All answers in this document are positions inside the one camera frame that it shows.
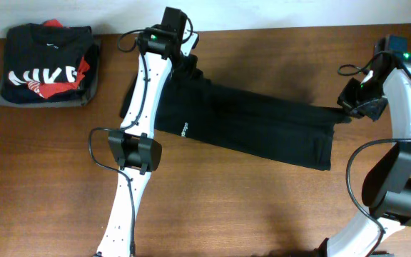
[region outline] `printed logo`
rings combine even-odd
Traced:
[[[186,137],[186,131],[188,130],[188,122],[185,122],[185,126],[183,127],[182,130],[182,137]]]

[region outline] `red cloth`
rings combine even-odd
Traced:
[[[44,26],[53,26],[62,28],[63,25],[56,19],[52,19],[49,21],[44,22],[42,25]],[[82,57],[82,60],[77,69],[77,76],[75,82],[62,82],[62,83],[52,83],[52,84],[41,84],[37,81],[30,81],[28,82],[28,88],[32,90],[34,93],[38,94],[40,97],[45,99],[53,96],[57,93],[66,92],[71,89],[77,89],[78,85],[80,85],[80,81],[85,78],[84,73],[90,69],[90,66],[86,63],[85,58]]]

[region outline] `table surface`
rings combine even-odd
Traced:
[[[349,78],[341,64],[363,65],[386,34],[409,38],[411,24],[200,33],[198,67],[216,83],[317,106],[337,106]],[[72,109],[0,107],[0,256],[92,256],[106,229],[117,175],[91,160],[96,126],[118,127],[137,53],[102,38],[98,93]],[[4,40],[0,40],[0,78]],[[163,157],[136,222],[140,256],[280,256],[311,250],[354,216],[345,165],[362,143],[391,137],[386,109],[375,123],[335,127],[330,171],[317,171],[211,146],[160,131]],[[112,164],[106,136],[96,155]],[[360,196],[365,174],[390,146],[363,151],[352,169]],[[379,249],[411,256],[411,228]]]

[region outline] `white wall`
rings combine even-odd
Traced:
[[[0,0],[0,37],[52,18],[123,33],[160,23],[166,6],[187,13],[197,31],[411,23],[411,0]]]

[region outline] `brown tabletop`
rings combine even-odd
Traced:
[[[216,83],[318,106],[337,106],[349,78],[341,64],[363,65],[386,34],[409,39],[411,24],[200,33],[193,54]],[[118,112],[137,72],[137,53],[102,41],[99,88],[83,108],[0,107],[0,256],[92,256],[106,229],[117,175],[91,160],[95,126],[118,127]],[[0,78],[4,40],[0,40]],[[391,137],[381,119],[335,127],[332,168],[316,171],[156,132],[163,157],[147,185],[136,222],[140,256],[261,256],[310,250],[343,228],[357,209],[345,165],[362,143]],[[98,158],[113,164],[106,136]],[[363,151],[352,170],[360,196],[365,174],[390,146]],[[411,228],[379,249],[411,256]]]

